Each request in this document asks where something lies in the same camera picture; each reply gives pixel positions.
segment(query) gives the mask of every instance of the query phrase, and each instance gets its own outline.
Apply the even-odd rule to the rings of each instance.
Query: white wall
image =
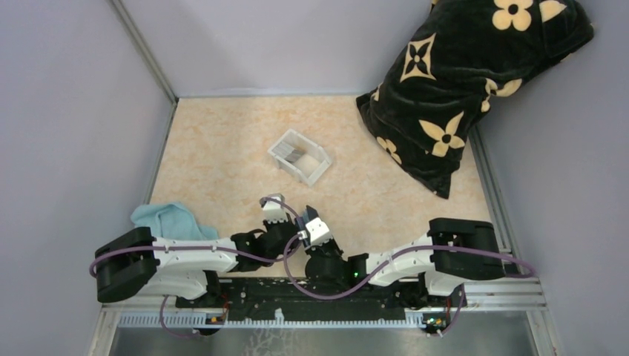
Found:
[[[0,355],[83,355],[170,105],[105,1],[0,1]]]
[[[629,355],[629,2],[582,2],[596,38],[482,122],[565,355]]]
[[[179,96],[374,88],[430,0],[125,0]]]

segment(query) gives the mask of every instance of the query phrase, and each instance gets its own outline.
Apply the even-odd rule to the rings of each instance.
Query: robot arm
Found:
[[[273,198],[283,202],[281,195]],[[217,272],[254,271],[279,262],[275,258],[295,235],[300,236],[310,256],[306,276],[320,286],[348,289],[369,278],[366,281],[369,285],[387,287],[405,277],[421,276],[428,295],[447,297],[468,280],[505,277],[500,259],[433,251],[434,246],[449,245],[497,253],[493,227],[488,222],[435,219],[425,235],[409,244],[344,260],[343,251],[338,248],[330,229],[313,208],[307,207],[306,222],[299,224],[303,228],[297,227],[276,202],[264,204],[263,213],[266,231],[256,230],[213,241],[152,237],[149,228],[130,231],[100,248],[96,257],[130,247],[140,246],[150,251],[118,254],[96,263],[99,301],[112,303],[137,294],[215,300],[221,294]],[[418,246],[426,248],[409,251]],[[247,257],[252,255],[264,261]]]
[[[271,198],[284,199],[280,194]],[[122,250],[142,251],[118,254],[94,266],[98,301],[114,303],[134,295],[176,295],[187,300],[205,294],[216,297],[220,289],[217,272],[247,272],[270,266],[298,232],[281,205],[266,202],[262,208],[266,231],[254,230],[219,240],[182,241],[153,237],[150,228],[135,228],[99,248],[97,259]],[[247,254],[267,262],[248,258]]]

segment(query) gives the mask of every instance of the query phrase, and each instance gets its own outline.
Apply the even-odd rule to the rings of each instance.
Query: metal floor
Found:
[[[418,330],[228,329],[206,340],[119,328],[110,356],[536,355],[524,312],[463,313],[444,338]]]

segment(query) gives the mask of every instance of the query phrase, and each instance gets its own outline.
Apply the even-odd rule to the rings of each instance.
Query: cable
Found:
[[[166,326],[166,322],[164,322],[164,309],[166,308],[166,301],[168,300],[168,297],[170,297],[170,295],[167,295],[164,297],[164,300],[162,301],[162,306],[160,306],[159,308],[159,324],[162,326],[162,329],[164,329],[165,332],[178,337],[180,339],[194,339],[196,337],[199,337],[200,335],[198,334],[180,334],[178,332],[174,332],[172,330],[170,330],[167,326]]]
[[[297,245],[294,246],[292,248],[292,250],[290,252],[288,252],[287,255],[282,256],[281,258],[272,260],[270,258],[265,258],[265,257],[260,257],[260,256],[256,256],[254,254],[249,254],[248,252],[244,252],[244,251],[238,251],[235,250],[233,248],[227,248],[227,247],[221,247],[221,246],[171,246],[168,248],[169,251],[203,251],[203,250],[208,250],[208,251],[223,251],[223,252],[228,252],[230,254],[239,254],[240,256],[243,257],[247,257],[247,258],[251,258],[252,260],[256,260],[256,261],[260,261],[260,262],[264,262],[264,263],[278,263],[278,262],[282,262],[285,259],[290,258],[291,256],[293,256],[297,250],[299,250],[299,242],[297,242]],[[166,247],[165,246],[137,246],[137,247],[127,247],[127,248],[121,248],[120,250],[115,250],[112,252],[108,252],[106,254],[102,254],[100,256],[98,256],[91,264],[90,264],[90,276],[96,278],[96,265],[98,265],[99,263],[101,263],[103,260],[106,260],[108,258],[112,258],[115,256],[119,256],[121,254],[130,254],[133,252],[141,252],[141,251],[166,251]]]
[[[450,308],[452,307],[452,299],[448,297],[446,299],[446,319],[450,319]]]
[[[260,204],[262,205],[264,202],[274,202],[276,204],[279,204],[281,207],[285,208],[286,210],[288,210],[291,214],[293,214],[293,216],[295,217],[295,220],[297,220],[297,226],[299,226],[300,230],[304,230],[306,228],[306,225],[303,223],[303,218],[297,214],[297,212],[291,208],[290,205],[286,204],[285,202],[279,200],[279,199],[275,199],[275,198],[271,198],[271,197],[264,197],[260,199]]]
[[[263,202],[275,202],[277,204],[279,204],[280,206],[284,207],[286,210],[288,210],[291,214],[294,215],[295,219],[297,220],[297,224],[300,227],[300,230],[304,229],[304,224],[303,224],[303,218],[301,216],[299,216],[299,214],[297,214],[297,212],[288,204],[282,202],[281,200],[277,200],[275,198],[271,198],[271,197],[264,197],[262,199],[260,199],[260,204],[262,204]],[[250,233],[252,234],[257,234],[257,233],[263,233],[265,232],[262,229],[255,229],[250,231]],[[290,253],[288,254],[284,254],[282,256],[282,258],[278,258],[276,260],[272,260],[269,258],[264,258],[264,257],[259,257],[256,256],[254,254],[249,254],[247,252],[244,251],[238,251],[238,250],[234,250],[232,248],[226,248],[226,247],[213,247],[213,246],[172,246],[169,247],[168,250],[170,251],[199,251],[199,250],[218,250],[218,251],[224,251],[224,252],[229,252],[231,254],[239,254],[240,256],[243,257],[247,257],[247,258],[251,258],[252,260],[257,260],[260,262],[264,262],[264,263],[278,263],[278,262],[282,262],[284,261],[285,258],[289,258],[290,256],[294,255],[295,252],[297,252],[297,250],[299,249],[300,244],[297,243],[296,246],[292,247],[292,250],[290,251]],[[112,252],[108,252],[106,254],[102,254],[100,256],[98,256],[91,264],[90,264],[90,276],[96,278],[96,265],[98,265],[99,263],[101,263],[103,260],[106,260],[108,258],[112,258],[115,256],[119,256],[121,254],[130,254],[133,252],[141,252],[141,251],[166,251],[166,247],[165,246],[137,246],[137,247],[128,247],[128,248],[121,248],[120,250],[115,250]]]
[[[286,244],[286,247],[284,248],[284,254],[288,253],[288,247],[290,245],[292,245],[292,243],[299,238],[299,235],[292,237],[289,240],[289,243]],[[485,257],[492,257],[492,258],[498,258],[500,260],[506,260],[509,261],[511,263],[516,263],[519,264],[523,267],[526,267],[530,272],[528,274],[526,274],[527,277],[533,277],[536,275],[536,270],[535,268],[528,262],[517,259],[515,257],[506,255],[506,254],[497,254],[495,252],[489,252],[489,251],[483,251],[483,250],[477,250],[474,248],[467,248],[467,247],[459,247],[459,246],[442,246],[442,245],[424,245],[424,246],[411,246],[411,247],[407,247],[407,248],[403,248],[398,252],[395,252],[392,256],[390,260],[394,260],[398,257],[400,257],[403,254],[407,254],[409,252],[414,252],[414,251],[422,251],[422,250],[433,250],[433,251],[454,251],[454,252],[464,252],[464,253],[468,253],[468,254],[476,254],[478,256],[485,256]],[[378,267],[376,267],[372,273],[368,274],[367,277],[365,277],[363,280],[361,280],[356,286],[351,287],[350,289],[339,293],[339,294],[333,294],[333,295],[323,295],[323,294],[316,294],[313,293],[311,291],[309,291],[308,289],[305,289],[304,287],[300,286],[297,283],[297,280],[295,279],[295,277],[293,277],[293,275],[291,274],[291,271],[289,269],[289,264],[286,260],[283,261],[284,262],[284,270],[286,271],[286,276],[288,276],[289,280],[291,281],[292,285],[299,291],[301,291],[302,293],[304,293],[305,295],[309,296],[309,297],[313,297],[314,299],[318,299],[318,300],[336,300],[336,299],[340,299],[340,298],[345,298],[348,295],[354,293],[355,291],[357,291],[358,289],[362,288],[364,285],[367,284],[367,282],[369,282],[370,279],[372,279],[382,268],[385,268],[389,265],[389,261],[386,260],[384,262],[382,262]]]
[[[461,292],[460,293],[461,293],[460,294],[461,300],[459,300],[459,302],[458,302],[458,308],[456,309],[456,311],[454,313],[454,317],[452,317],[452,321],[448,324],[448,326],[446,326],[446,328],[441,333],[431,334],[431,336],[444,337],[444,336],[446,336],[447,333],[450,332],[450,330],[452,330],[452,326],[454,326],[454,324],[456,324],[456,321],[458,320],[458,316],[461,313],[461,309],[463,309],[463,303],[465,301],[465,287],[462,284],[461,284]]]

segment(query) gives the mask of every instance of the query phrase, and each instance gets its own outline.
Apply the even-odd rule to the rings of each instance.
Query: floral pattern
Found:
[[[548,0],[539,3],[539,12],[541,13],[541,21],[546,22],[562,13],[566,5],[557,0]]]
[[[389,154],[391,155],[391,158],[393,158],[394,161],[396,161],[399,165],[402,164],[402,159],[400,159],[400,156],[397,153],[395,153],[398,150],[398,148],[395,147],[395,144],[391,142],[390,139],[383,139],[382,137],[376,137],[376,140],[378,141],[380,146],[382,146],[382,148],[384,148],[387,152],[389,152]]]
[[[430,52],[435,43],[436,33],[421,41],[411,41],[406,47],[406,57],[404,58],[404,68],[400,82],[414,76],[437,80],[430,68]]]
[[[382,84],[380,83],[378,87],[375,89],[375,92],[372,94],[372,98],[374,99],[374,102],[380,100],[380,86],[381,85]]]
[[[462,111],[459,115],[451,118],[445,130],[432,122],[419,120],[419,125],[424,129],[426,135],[437,141],[432,147],[433,156],[445,157],[450,148],[463,148],[465,146],[465,141],[462,140],[461,137],[455,136],[458,130],[458,124],[461,122],[463,115],[464,112]]]
[[[530,27],[531,18],[528,8],[533,6],[533,0],[493,0],[500,8],[493,14],[492,22],[495,28],[506,30],[511,25],[518,31],[526,31]]]
[[[481,111],[484,113],[489,111],[491,108],[490,98],[492,95],[502,97],[511,96],[522,86],[522,79],[515,79],[503,85],[502,89],[498,89],[498,85],[493,80],[489,78],[486,78],[486,80],[487,83],[485,84],[485,91],[487,92],[487,97],[481,105]]]

